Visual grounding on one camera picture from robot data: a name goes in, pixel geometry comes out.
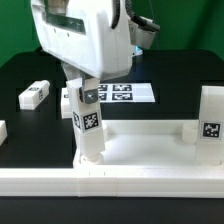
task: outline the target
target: black table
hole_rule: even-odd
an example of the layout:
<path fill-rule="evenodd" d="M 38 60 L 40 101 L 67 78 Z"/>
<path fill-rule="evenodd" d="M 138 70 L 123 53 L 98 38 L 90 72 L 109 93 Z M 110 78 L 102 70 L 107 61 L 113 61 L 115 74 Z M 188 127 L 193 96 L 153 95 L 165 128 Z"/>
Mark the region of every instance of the black table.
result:
<path fill-rule="evenodd" d="M 18 95 L 37 80 L 51 83 L 35 111 Z M 0 120 L 8 138 L 1 168 L 71 168 L 71 120 L 60 114 L 66 80 L 60 62 L 41 51 L 22 53 L 0 68 Z M 148 51 L 130 74 L 109 82 L 150 82 L 156 103 L 101 104 L 103 119 L 197 119 L 202 85 L 224 85 L 224 63 L 209 51 Z M 223 223 L 222 199 L 0 198 L 0 223 Z"/>

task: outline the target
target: white base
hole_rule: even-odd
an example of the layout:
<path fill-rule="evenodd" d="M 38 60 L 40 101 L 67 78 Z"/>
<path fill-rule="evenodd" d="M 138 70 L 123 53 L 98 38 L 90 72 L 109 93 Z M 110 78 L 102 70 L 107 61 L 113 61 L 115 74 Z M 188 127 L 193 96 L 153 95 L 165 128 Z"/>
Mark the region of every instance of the white base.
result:
<path fill-rule="evenodd" d="M 77 150 L 74 169 L 0 169 L 0 196 L 224 198 L 224 166 L 197 165 L 185 122 L 105 121 L 104 165 L 80 164 Z"/>

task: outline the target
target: green backdrop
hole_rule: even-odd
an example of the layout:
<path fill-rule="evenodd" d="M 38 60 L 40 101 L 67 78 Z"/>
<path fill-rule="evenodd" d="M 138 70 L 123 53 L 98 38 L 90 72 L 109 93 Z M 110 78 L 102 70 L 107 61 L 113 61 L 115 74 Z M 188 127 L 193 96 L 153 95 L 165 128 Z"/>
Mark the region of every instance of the green backdrop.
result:
<path fill-rule="evenodd" d="M 33 51 L 39 42 L 30 0 L 0 2 L 1 66 L 17 53 Z M 151 5 L 150 0 L 133 0 L 136 14 L 154 17 L 161 26 L 152 50 L 207 49 L 224 59 L 223 0 L 151 0 Z"/>

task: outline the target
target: white robot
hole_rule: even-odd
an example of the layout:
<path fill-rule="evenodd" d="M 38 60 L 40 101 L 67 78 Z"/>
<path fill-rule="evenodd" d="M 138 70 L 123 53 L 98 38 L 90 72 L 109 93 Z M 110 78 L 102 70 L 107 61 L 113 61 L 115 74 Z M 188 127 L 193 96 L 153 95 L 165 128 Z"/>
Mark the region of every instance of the white robot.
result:
<path fill-rule="evenodd" d="M 103 162 L 98 85 L 129 73 L 133 46 L 149 48 L 160 27 L 130 0 L 31 0 L 43 50 L 62 61 L 81 161 Z"/>

